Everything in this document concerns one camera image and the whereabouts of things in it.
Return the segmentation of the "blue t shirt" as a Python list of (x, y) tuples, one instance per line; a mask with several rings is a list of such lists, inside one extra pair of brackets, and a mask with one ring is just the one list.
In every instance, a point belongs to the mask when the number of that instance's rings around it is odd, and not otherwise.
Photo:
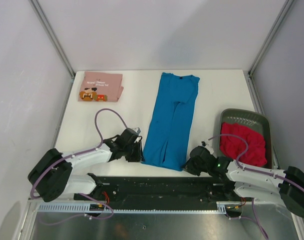
[(200, 78), (163, 73), (143, 149), (145, 164), (181, 171)]

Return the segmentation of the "pink printed t shirt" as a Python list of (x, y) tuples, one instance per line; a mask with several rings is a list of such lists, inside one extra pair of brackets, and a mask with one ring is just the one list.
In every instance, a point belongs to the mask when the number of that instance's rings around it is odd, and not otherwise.
[(117, 102), (123, 92), (123, 75), (86, 71), (82, 81), (79, 102)]

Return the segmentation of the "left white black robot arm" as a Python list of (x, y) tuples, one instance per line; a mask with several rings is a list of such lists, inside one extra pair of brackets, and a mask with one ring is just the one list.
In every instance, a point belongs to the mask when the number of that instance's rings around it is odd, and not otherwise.
[(52, 148), (28, 174), (32, 193), (38, 193), (47, 203), (68, 194), (85, 194), (96, 200), (102, 194), (99, 178), (92, 173), (76, 175), (75, 172), (121, 158), (128, 162), (141, 162), (141, 140), (137, 127), (126, 128), (120, 135), (103, 140), (101, 145), (79, 152), (62, 153)]

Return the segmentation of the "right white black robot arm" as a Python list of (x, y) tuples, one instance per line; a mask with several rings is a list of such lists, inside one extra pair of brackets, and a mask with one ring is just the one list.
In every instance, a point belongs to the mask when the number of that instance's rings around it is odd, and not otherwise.
[(237, 197), (267, 201), (304, 219), (304, 172), (296, 167), (282, 170), (250, 166), (226, 156), (215, 157), (208, 148), (198, 146), (182, 168), (192, 175), (204, 172), (226, 182), (222, 194), (229, 201)]

